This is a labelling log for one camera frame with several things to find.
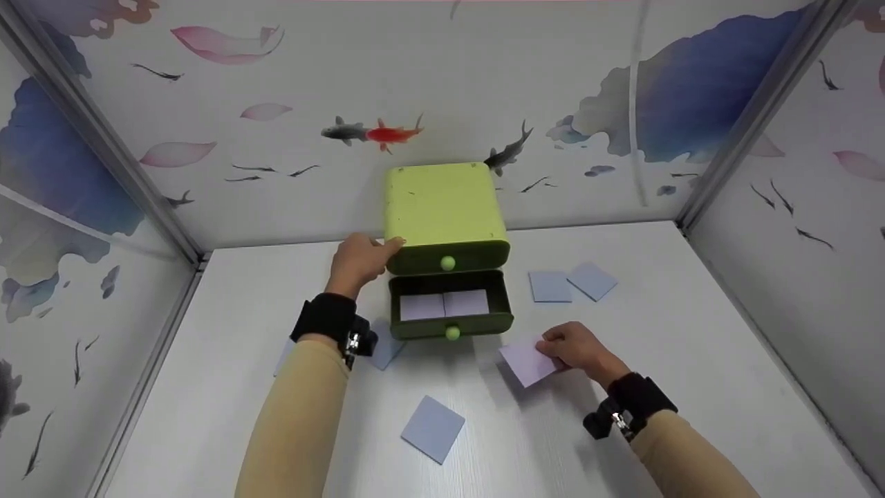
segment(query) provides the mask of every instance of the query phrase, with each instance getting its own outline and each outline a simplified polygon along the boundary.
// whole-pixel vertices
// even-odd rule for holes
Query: lavender card
[[[390,335],[390,323],[387,320],[379,318],[372,322],[372,331],[378,335],[378,344],[375,345],[375,351],[369,357],[369,362],[376,369],[384,370],[396,358],[405,343]]]
[[[538,350],[535,349],[535,343],[539,340],[541,340],[540,337],[508,344],[500,350],[510,370],[513,370],[523,387],[529,387],[556,371],[553,360],[538,353]]]
[[[282,354],[280,354],[280,359],[277,360],[277,366],[273,369],[273,376],[276,377],[278,373],[280,373],[280,369],[282,368],[282,364],[286,362],[286,358],[289,358],[289,353],[292,352],[292,348],[295,347],[295,343],[292,342],[292,339],[286,338],[286,346],[282,347]]]
[[[445,306],[442,294],[415,294],[399,298],[399,319],[403,322],[443,316]]]
[[[400,437],[435,462],[443,464],[463,426],[464,418],[461,415],[425,396]]]
[[[564,271],[530,271],[528,282],[535,302],[572,302],[572,287]]]
[[[489,297],[485,289],[446,292],[442,295],[446,316],[488,315]]]
[[[602,299],[618,284],[613,276],[589,261],[573,269],[572,273],[568,274],[568,281],[594,301]]]

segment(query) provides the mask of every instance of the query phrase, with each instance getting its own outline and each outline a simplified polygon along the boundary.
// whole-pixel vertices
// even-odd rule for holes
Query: wrist strap
[[[293,342],[308,333],[330,337],[344,353],[345,343],[357,315],[357,302],[340,294],[324,292],[313,301],[305,301],[295,329],[289,335]]]
[[[622,409],[630,412],[632,420],[629,425],[633,433],[641,431],[648,419],[661,410],[679,412],[651,377],[643,377],[636,372],[630,372],[612,382],[609,385],[609,396]]]

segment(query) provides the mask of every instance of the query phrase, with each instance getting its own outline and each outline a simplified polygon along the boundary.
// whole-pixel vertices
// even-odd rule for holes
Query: drawer knob
[[[458,340],[461,337],[461,329],[456,327],[455,325],[451,325],[451,327],[445,328],[445,338],[448,340]]]
[[[440,261],[440,268],[442,268],[444,271],[452,271],[453,269],[455,269],[455,258],[452,258],[451,256],[444,256],[442,258],[442,261]]]

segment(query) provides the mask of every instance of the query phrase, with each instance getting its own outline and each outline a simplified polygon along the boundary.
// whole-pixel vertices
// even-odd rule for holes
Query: beige sleeve
[[[666,498],[758,497],[718,449],[670,410],[651,416],[630,447]]]
[[[258,414],[236,498],[322,496],[349,374],[329,346],[296,344]]]

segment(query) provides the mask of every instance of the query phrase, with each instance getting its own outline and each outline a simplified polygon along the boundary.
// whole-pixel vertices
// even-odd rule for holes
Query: white table
[[[523,230],[504,265],[503,336],[412,342],[384,372],[358,361],[325,496],[657,495],[620,436],[581,419],[603,392],[576,372],[526,391],[497,349],[580,320],[681,413],[763,496],[868,496],[853,461],[805,405],[670,222]],[[335,243],[216,251],[117,473],[110,497],[231,496],[273,368],[301,304],[320,292]],[[535,304],[527,272],[591,260],[619,279],[601,302]],[[389,313],[386,281],[358,312]],[[429,394],[466,418],[445,464],[399,439]]]

